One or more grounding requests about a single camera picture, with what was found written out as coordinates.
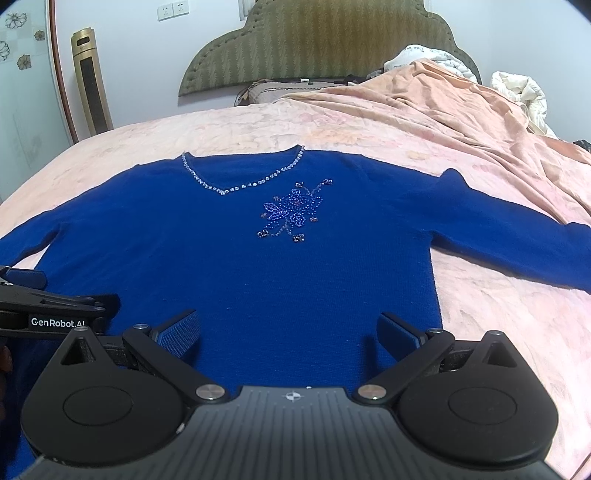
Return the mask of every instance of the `peach blanket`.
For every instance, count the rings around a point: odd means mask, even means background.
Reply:
[[[195,155],[308,149],[359,153],[439,175],[559,222],[591,225],[591,155],[527,131],[519,106],[416,61],[360,86],[129,125],[64,152],[0,205],[0,236],[136,164]],[[32,267],[41,254],[21,265]],[[459,339],[503,330],[560,415],[548,463],[571,478],[591,451],[591,295],[432,250],[444,327]],[[588,473],[584,466],[577,480]]]

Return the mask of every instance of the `silver pivot bolt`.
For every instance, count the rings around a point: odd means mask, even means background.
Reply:
[[[223,387],[214,384],[205,384],[201,385],[195,393],[199,398],[204,400],[217,400],[218,398],[222,398],[226,393]]]
[[[384,398],[386,396],[386,389],[381,385],[361,385],[357,389],[357,393],[362,398],[367,398],[367,400],[379,400],[380,398]]]

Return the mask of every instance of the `human hand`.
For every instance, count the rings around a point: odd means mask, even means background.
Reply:
[[[5,345],[0,349],[0,421],[6,417],[6,410],[4,409],[4,394],[6,393],[6,376],[5,374],[12,372],[12,356],[10,350]]]

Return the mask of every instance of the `sweater neckline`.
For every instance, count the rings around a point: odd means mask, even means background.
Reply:
[[[199,185],[201,185],[206,190],[211,190],[221,196],[224,196],[229,193],[234,193],[234,192],[238,192],[240,190],[246,190],[251,187],[260,186],[268,181],[275,179],[276,177],[278,177],[282,173],[285,173],[288,170],[291,170],[292,168],[294,168],[298,164],[298,162],[301,160],[302,156],[304,155],[304,152],[305,152],[305,148],[302,145],[295,145],[294,147],[292,147],[288,150],[281,151],[281,152],[258,154],[259,156],[262,155],[264,157],[266,157],[268,155],[285,157],[286,155],[289,155],[290,153],[292,153],[293,159],[291,160],[291,163],[289,163],[287,165],[274,166],[275,168],[273,170],[271,170],[270,172],[269,172],[269,170],[266,170],[267,173],[262,174],[262,177],[259,177],[255,180],[249,180],[249,181],[244,180],[242,183],[235,182],[238,184],[235,184],[233,186],[226,185],[226,186],[222,186],[222,187],[213,185],[212,184],[213,182],[206,180],[203,175],[201,175],[200,173],[197,172],[197,170],[194,166],[194,160],[197,160],[197,157],[194,157],[189,152],[184,152],[181,155],[181,160],[183,162],[184,168],[195,179],[195,181]],[[238,155],[232,155],[232,157],[234,157],[234,158],[239,157],[240,160],[243,160],[243,157],[247,157],[249,155],[251,155],[251,154],[238,154]]]

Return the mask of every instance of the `electrical outlet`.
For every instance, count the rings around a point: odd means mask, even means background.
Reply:
[[[162,20],[166,20],[167,18],[172,18],[172,17],[174,17],[172,4],[160,5],[158,7],[158,21],[159,22],[161,22]]]
[[[173,3],[173,15],[175,17],[189,13],[189,0]]]

